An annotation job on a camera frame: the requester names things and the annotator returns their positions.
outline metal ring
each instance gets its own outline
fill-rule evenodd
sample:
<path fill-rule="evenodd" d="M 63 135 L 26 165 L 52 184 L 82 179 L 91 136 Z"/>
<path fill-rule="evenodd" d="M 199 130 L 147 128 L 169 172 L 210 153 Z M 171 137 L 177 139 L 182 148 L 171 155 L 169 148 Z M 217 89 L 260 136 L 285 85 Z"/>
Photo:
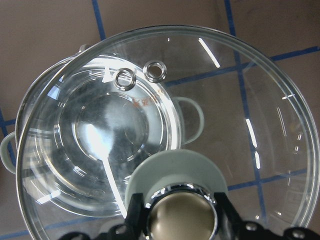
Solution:
<path fill-rule="evenodd" d="M 161 70 L 160 75 L 154 75 L 150 71 L 150 68 L 158 67 Z M 143 67 L 143 73 L 145 78 L 151 83 L 160 83 L 166 78 L 167 67 L 162 61 L 152 60 L 148 61 Z"/>
<path fill-rule="evenodd" d="M 218 232 L 218 214 L 216 210 L 217 202 L 213 197 L 213 195 L 211 195 L 206 189 L 193 183 L 176 183 L 176 184 L 168 185 L 156 191 L 151 196 L 151 199 L 147 200 L 145 207 L 147 209 L 150 209 L 149 215 L 147 217 L 147 227 L 146 227 L 147 234 L 148 235 L 151 234 L 149 223 L 150 223 L 150 213 L 152 212 L 153 208 L 155 207 L 155 205 L 157 205 L 157 203 L 160 200 L 174 193 L 192 193 L 203 198 L 210 205 L 213 216 L 214 216 L 214 226 L 212 229 L 211 236 L 208 240 L 213 240 Z"/>
<path fill-rule="evenodd" d="M 113 74 L 114 84 L 120 91 L 129 91 L 136 84 L 136 74 L 129 68 L 120 68 Z M 128 84 L 123 85 L 119 80 L 129 81 Z"/>

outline screw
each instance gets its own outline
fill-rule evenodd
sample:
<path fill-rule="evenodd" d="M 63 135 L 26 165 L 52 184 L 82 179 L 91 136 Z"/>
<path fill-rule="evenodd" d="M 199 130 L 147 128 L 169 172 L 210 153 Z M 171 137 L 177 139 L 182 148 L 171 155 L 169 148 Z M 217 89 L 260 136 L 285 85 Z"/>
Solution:
<path fill-rule="evenodd" d="M 295 229 L 292 231 L 292 236 L 294 236 L 296 239 L 304 239 L 306 235 L 303 231 Z"/>
<path fill-rule="evenodd" d="M 257 224 L 255 224 L 254 222 L 248 222 L 246 225 L 245 225 L 245 228 L 248 230 L 248 231 L 256 231 L 258 229 L 258 226 Z"/>

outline pot handle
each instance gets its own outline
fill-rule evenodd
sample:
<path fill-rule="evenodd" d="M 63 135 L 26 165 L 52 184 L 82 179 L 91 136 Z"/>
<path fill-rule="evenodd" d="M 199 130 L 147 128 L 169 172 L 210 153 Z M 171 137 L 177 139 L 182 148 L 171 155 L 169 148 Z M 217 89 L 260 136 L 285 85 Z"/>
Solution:
<path fill-rule="evenodd" d="M 0 157 L 1 157 L 2 163 L 5 166 L 5 168 L 10 173 L 13 173 L 13 174 L 16 174 L 17 170 L 16 170 L 16 167 L 13 165 L 11 158 L 8 154 L 8 144 L 15 137 L 16 137 L 16 133 L 11 132 L 10 134 L 8 134 L 7 136 L 4 137 L 4 139 L 2 140 L 2 142 L 0 144 Z"/>
<path fill-rule="evenodd" d="M 192 106 L 194 106 L 194 108 L 196 109 L 196 111 L 199 115 L 199 127 L 198 127 L 198 130 L 196 131 L 196 133 L 193 136 L 191 136 L 189 139 L 182 139 L 183 145 L 192 143 L 194 140 L 196 140 L 201 135 L 201 133 L 204 130 L 204 127 L 205 127 L 204 112 L 202 111 L 201 107 L 199 106 L 199 104 L 195 100 L 192 100 L 188 97 L 175 96 L 174 100 L 176 100 L 177 103 L 186 102 L 188 104 L 191 104 Z"/>

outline blue tape line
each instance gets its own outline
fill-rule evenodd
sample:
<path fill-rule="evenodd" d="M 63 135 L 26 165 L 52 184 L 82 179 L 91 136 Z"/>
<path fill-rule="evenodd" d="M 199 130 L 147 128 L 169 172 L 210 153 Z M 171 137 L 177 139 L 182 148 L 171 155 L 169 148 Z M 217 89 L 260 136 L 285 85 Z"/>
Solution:
<path fill-rule="evenodd" d="M 244 183 L 230 185 L 230 186 L 228 186 L 228 191 L 248 188 L 248 187 L 252 187 L 255 185 L 257 185 L 257 181 L 248 181 L 248 182 L 244 182 Z"/>
<path fill-rule="evenodd" d="M 300 170 L 292 171 L 291 173 L 288 173 L 288 174 L 280 174 L 280 175 L 274 175 L 274 176 L 270 176 L 270 177 L 266 177 L 266 178 L 261 178 L 259 182 L 261 184 L 266 184 L 266 183 L 270 183 L 270 182 L 279 181 L 282 179 L 287 179 L 287 178 L 297 176 L 300 174 L 305 174 L 306 172 L 307 172 L 307 169 L 303 168 Z M 243 183 L 239 183 L 239 184 L 235 184 L 235 185 L 230 185 L 230 186 L 228 186 L 228 190 L 233 191 L 233 190 L 252 187 L 252 186 L 258 185 L 259 182 L 256 180 L 253 180 L 253 181 L 243 182 Z"/>
<path fill-rule="evenodd" d="M 6 124 L 5 124 L 5 120 L 4 120 L 4 116 L 2 115 L 2 111 L 0 109 L 0 126 L 1 126 L 1 129 L 2 129 L 2 133 L 4 136 L 7 136 L 8 135 L 8 130 L 6 128 Z"/>
<path fill-rule="evenodd" d="M 11 119 L 8 121 L 0 121 L 0 127 L 10 126 L 16 124 L 16 119 Z"/>
<path fill-rule="evenodd" d="M 229 0 L 224 0 L 224 7 L 226 11 L 226 17 L 228 19 L 230 34 L 233 36 L 236 36 L 236 28 L 235 28 L 234 18 L 232 15 L 231 3 Z"/>
<path fill-rule="evenodd" d="M 14 232 L 14 233 L 1 235 L 0 236 L 0 240 L 13 239 L 13 238 L 17 238 L 17 237 L 21 237 L 21 236 L 25 236 L 25 235 L 29 235 L 29 232 L 27 230 L 17 231 L 17 232 Z"/>
<path fill-rule="evenodd" d="M 205 72 L 205 73 L 197 74 L 197 75 L 194 75 L 194 76 L 188 76 L 188 77 L 180 78 L 178 80 L 168 81 L 168 82 L 165 83 L 165 86 L 166 87 L 171 87 L 171 86 L 174 86 L 174 85 L 190 83 L 190 82 L 194 82 L 194 81 L 197 81 L 197 80 L 214 77 L 214 76 L 221 75 L 221 74 L 227 74 L 227 73 L 233 72 L 235 70 L 237 70 L 236 66 L 225 67 L 225 68 L 222 68 L 222 69 L 218 69 L 218 70 L 214 70 L 214 71 L 208 71 L 208 72 Z"/>
<path fill-rule="evenodd" d="M 266 184 L 266 183 L 278 181 L 278 180 L 281 180 L 281 179 L 287 179 L 287 178 L 290 178 L 290 177 L 293 177 L 293 176 L 297 176 L 297 175 L 300 175 L 300 174 L 305 174 L 306 172 L 307 172 L 307 169 L 304 168 L 304 169 L 300 169 L 300 170 L 297 170 L 297 171 L 293 171 L 293 172 L 288 173 L 288 174 L 281 174 L 281 175 L 267 177 L 267 178 L 261 179 L 260 182 L 262 184 Z"/>
<path fill-rule="evenodd" d="M 289 59 L 289 58 L 293 58 L 293 57 L 297 57 L 305 54 L 311 54 L 319 51 L 320 51 L 320 46 L 313 46 L 303 50 L 291 51 L 284 54 L 275 55 L 275 56 L 272 56 L 271 59 L 273 61 L 280 61 L 280 60 Z"/>
<path fill-rule="evenodd" d="M 233 15 L 232 15 L 232 9 L 231 9 L 231 3 L 229 0 L 224 0 L 224 6 L 226 10 L 226 16 L 228 19 L 228 25 L 229 25 L 229 30 L 230 34 L 233 36 L 236 36 L 236 29 L 235 29 L 235 23 L 233 20 Z M 250 119 L 250 113 L 249 113 L 249 105 L 247 101 L 247 94 L 246 94 L 246 87 L 245 87 L 245 80 L 243 76 L 243 66 L 241 64 L 241 58 L 240 54 L 237 51 L 233 51 L 234 54 L 234 61 L 236 65 L 236 71 L 238 75 L 238 81 L 239 81 L 239 87 L 240 87 L 240 93 L 241 93 L 241 101 L 243 105 L 243 111 L 244 111 L 244 116 L 246 119 Z M 252 139 L 249 135 L 249 130 L 248 130 L 248 138 L 249 138 L 249 144 L 250 144 L 250 151 L 251 151 L 251 158 L 252 158 L 252 164 L 253 164 L 253 169 L 254 169 L 254 177 L 255 180 L 257 181 L 257 191 L 258 191 L 258 198 L 259 198 L 259 203 L 260 203 L 260 209 L 261 209 L 261 215 L 264 221 L 266 222 L 267 214 L 266 214 L 266 206 L 265 206 L 265 200 L 264 200 L 264 193 L 262 189 L 262 185 L 260 183 L 260 173 L 259 170 L 257 169 L 256 166 L 256 157 L 255 157 L 255 147 L 253 145 Z"/>
<path fill-rule="evenodd" d="M 98 0 L 92 0 L 92 6 L 93 6 L 93 10 L 94 10 L 96 24 L 98 25 L 100 39 L 104 40 L 104 39 L 106 39 L 106 34 L 105 34 L 104 24 L 103 24 L 102 19 L 101 19 Z"/>
<path fill-rule="evenodd" d="M 275 56 L 272 56 L 271 59 L 273 61 L 280 61 L 280 60 L 289 59 L 289 58 L 293 58 L 293 57 L 297 57 L 297 56 L 301 56 L 301 55 L 305 55 L 305 54 L 311 54 L 311 53 L 315 53 L 315 52 L 319 52 L 319 51 L 320 51 L 320 47 L 313 46 L 313 47 L 306 48 L 304 50 L 291 51 L 288 53 L 275 55 Z M 242 63 L 238 67 L 237 66 L 230 66 L 230 67 L 225 67 L 222 69 L 217 69 L 214 71 L 200 73 L 200 74 L 197 74 L 194 76 L 188 76 L 188 77 L 183 77 L 183 78 L 180 78 L 177 80 L 168 81 L 165 83 L 165 86 L 172 87 L 172 86 L 179 85 L 179 84 L 190 83 L 190 82 L 214 77 L 214 76 L 221 75 L 221 74 L 231 73 L 231 72 L 237 71 L 239 68 L 246 69 L 246 68 L 251 68 L 254 66 L 256 66 L 256 64 L 253 62 Z"/>
<path fill-rule="evenodd" d="M 61 228 L 61 227 L 65 227 L 65 226 L 69 226 L 69 225 L 74 225 L 74 224 L 81 224 L 81 223 L 85 223 L 85 222 L 91 222 L 91 221 L 95 221 L 95 220 L 99 220 L 101 219 L 100 217 L 81 217 L 81 218 L 77 218 L 77 219 L 73 219 L 70 221 L 62 221 L 62 222 L 57 222 L 54 224 L 50 224 L 46 227 L 44 227 L 45 230 L 50 230 L 50 229 L 57 229 L 57 228 Z"/>

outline glass lid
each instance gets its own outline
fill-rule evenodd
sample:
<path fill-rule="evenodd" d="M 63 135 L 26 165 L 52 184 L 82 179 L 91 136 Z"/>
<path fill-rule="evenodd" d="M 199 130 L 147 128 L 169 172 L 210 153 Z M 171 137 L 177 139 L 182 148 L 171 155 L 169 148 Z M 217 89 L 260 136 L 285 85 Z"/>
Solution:
<path fill-rule="evenodd" d="M 43 88 L 48 84 L 50 79 L 69 61 L 71 61 L 74 56 L 67 57 L 55 65 L 51 66 L 45 70 L 29 87 L 23 100 L 20 104 L 18 114 L 16 117 L 16 145 L 18 146 L 18 140 L 20 139 L 20 134 L 23 130 L 23 126 L 26 124 L 29 115 L 34 107 L 34 103 L 37 100 L 38 95 L 41 93 Z"/>
<path fill-rule="evenodd" d="M 35 101 L 17 161 L 31 235 L 107 232 L 124 221 L 134 170 L 175 149 L 219 168 L 244 220 L 276 234 L 308 224 L 319 190 L 319 140 L 297 87 L 233 36 L 155 26 L 82 52 Z"/>

